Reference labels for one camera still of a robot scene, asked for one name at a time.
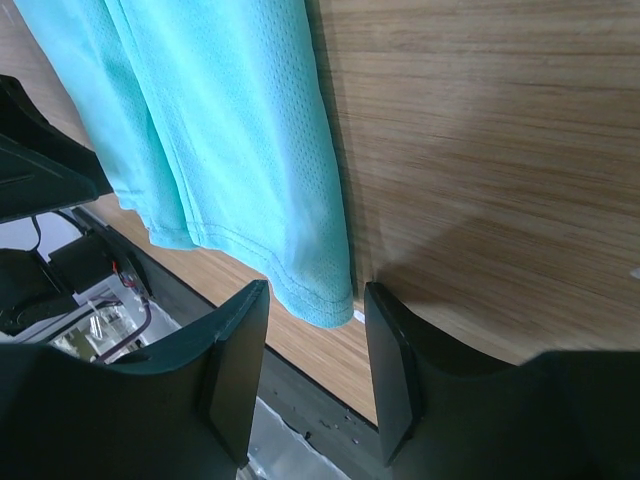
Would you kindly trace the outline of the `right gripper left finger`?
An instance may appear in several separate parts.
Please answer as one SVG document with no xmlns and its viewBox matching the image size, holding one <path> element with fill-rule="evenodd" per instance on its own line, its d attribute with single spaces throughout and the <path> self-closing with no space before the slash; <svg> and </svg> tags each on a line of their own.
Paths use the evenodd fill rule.
<svg viewBox="0 0 640 480">
<path fill-rule="evenodd" d="M 232 479 L 248 445 L 269 287 L 110 364 L 1 348 L 5 479 Z"/>
</svg>

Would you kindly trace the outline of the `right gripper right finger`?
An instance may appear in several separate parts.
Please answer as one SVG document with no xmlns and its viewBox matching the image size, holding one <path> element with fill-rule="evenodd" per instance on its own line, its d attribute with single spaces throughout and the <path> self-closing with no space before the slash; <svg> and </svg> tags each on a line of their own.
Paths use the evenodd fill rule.
<svg viewBox="0 0 640 480">
<path fill-rule="evenodd" d="M 396 479 L 635 479 L 639 355 L 547 351 L 520 365 L 364 295 L 384 464 Z"/>
</svg>

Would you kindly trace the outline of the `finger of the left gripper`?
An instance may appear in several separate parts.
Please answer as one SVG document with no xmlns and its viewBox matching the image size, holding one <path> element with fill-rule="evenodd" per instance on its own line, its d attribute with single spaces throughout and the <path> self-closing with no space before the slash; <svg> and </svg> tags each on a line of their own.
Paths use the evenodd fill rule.
<svg viewBox="0 0 640 480">
<path fill-rule="evenodd" d="M 20 82 L 1 77 L 1 221 L 91 202 L 113 189 L 96 154 L 39 112 Z"/>
</svg>

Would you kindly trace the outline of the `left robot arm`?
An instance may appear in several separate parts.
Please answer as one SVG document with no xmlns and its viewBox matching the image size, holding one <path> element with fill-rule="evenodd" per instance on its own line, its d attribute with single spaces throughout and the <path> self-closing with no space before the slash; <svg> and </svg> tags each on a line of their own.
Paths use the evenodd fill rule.
<svg viewBox="0 0 640 480">
<path fill-rule="evenodd" d="M 45 213 L 98 199 L 112 190 L 96 154 L 51 125 L 20 82 L 1 78 L 1 220 Z M 1 250 L 1 330 L 22 333 L 39 321 L 66 314 L 81 294 L 111 275 L 151 293 L 141 263 L 104 228 L 68 217 L 80 236 L 48 255 L 37 247 Z"/>
</svg>

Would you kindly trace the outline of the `teal t-shirt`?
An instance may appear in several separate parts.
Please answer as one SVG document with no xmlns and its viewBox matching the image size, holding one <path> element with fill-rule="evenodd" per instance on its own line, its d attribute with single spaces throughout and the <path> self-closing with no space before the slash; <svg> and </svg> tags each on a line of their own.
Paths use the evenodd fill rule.
<svg viewBox="0 0 640 480">
<path fill-rule="evenodd" d="M 345 211 L 301 1 L 20 1 L 120 205 L 222 251 L 295 317 L 353 315 Z"/>
</svg>

